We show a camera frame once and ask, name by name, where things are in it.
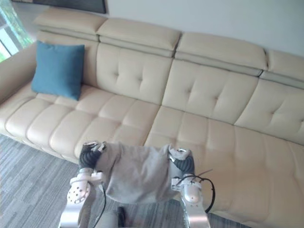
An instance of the black cable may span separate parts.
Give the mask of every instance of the black cable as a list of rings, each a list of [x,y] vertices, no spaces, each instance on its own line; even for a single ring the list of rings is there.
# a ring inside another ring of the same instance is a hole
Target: black cable
[[[210,179],[208,179],[208,178],[203,178],[203,177],[196,176],[196,175],[189,175],[189,176],[183,177],[176,185],[179,185],[184,179],[186,179],[188,177],[199,178],[200,179],[200,183],[202,181],[209,181],[210,182],[210,184],[212,186],[212,189],[211,189],[212,190],[212,199],[211,199],[211,203],[210,203],[209,207],[205,210],[205,212],[208,213],[211,210],[211,208],[213,207],[213,204],[214,204],[214,201],[215,201],[215,187],[214,187],[213,182]]]
[[[205,210],[205,212],[208,213],[211,210],[211,208],[213,207],[213,204],[214,204],[214,201],[215,201],[215,188],[214,188],[213,182],[210,179],[208,179],[208,178],[202,178],[202,179],[203,180],[201,180],[201,181],[209,181],[210,184],[212,185],[212,200],[211,200],[211,203],[210,203],[209,207]]]
[[[98,219],[96,220],[95,225],[93,226],[94,228],[96,227],[97,223],[99,222],[99,220],[100,220],[101,216],[103,215],[103,213],[104,213],[104,211],[105,211],[105,205],[106,205],[106,195],[105,195],[105,189],[104,189],[104,186],[103,186],[103,185],[101,185],[101,186],[103,187],[103,192],[104,192],[104,200],[105,200],[105,201],[104,201],[104,208],[103,208],[103,210],[102,210],[101,214],[99,215]]]

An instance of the blue throw pillow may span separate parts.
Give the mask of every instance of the blue throw pillow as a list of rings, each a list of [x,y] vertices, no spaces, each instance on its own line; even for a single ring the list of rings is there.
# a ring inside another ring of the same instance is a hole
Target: blue throw pillow
[[[52,45],[37,41],[37,67],[32,90],[78,100],[84,55],[84,45]]]

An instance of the gray carpet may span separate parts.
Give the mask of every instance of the gray carpet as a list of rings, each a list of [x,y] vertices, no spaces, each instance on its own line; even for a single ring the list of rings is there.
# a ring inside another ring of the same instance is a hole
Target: gray carpet
[[[69,180],[77,165],[0,135],[0,227],[57,228],[66,203]],[[92,208],[90,226],[100,213],[103,196]],[[123,205],[107,199],[106,211],[125,206],[127,226],[183,228],[183,213],[175,200],[149,205]],[[247,228],[209,214],[212,228]]]

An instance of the white wall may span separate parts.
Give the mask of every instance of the white wall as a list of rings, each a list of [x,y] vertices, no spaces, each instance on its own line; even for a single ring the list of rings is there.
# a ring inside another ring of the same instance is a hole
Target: white wall
[[[304,57],[304,0],[107,0],[107,4],[110,17],[243,39]],[[22,7],[21,19],[28,24],[40,10],[37,5]],[[25,27],[33,30],[26,23]]]

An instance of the beige leather sofa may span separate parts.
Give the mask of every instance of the beige leather sofa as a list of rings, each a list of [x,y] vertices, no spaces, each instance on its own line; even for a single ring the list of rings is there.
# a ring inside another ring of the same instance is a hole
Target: beige leather sofa
[[[1,134],[75,163],[88,140],[190,148],[213,213],[304,227],[303,58],[55,8],[35,22],[41,41],[85,44],[81,98],[31,91],[34,44],[0,64]]]

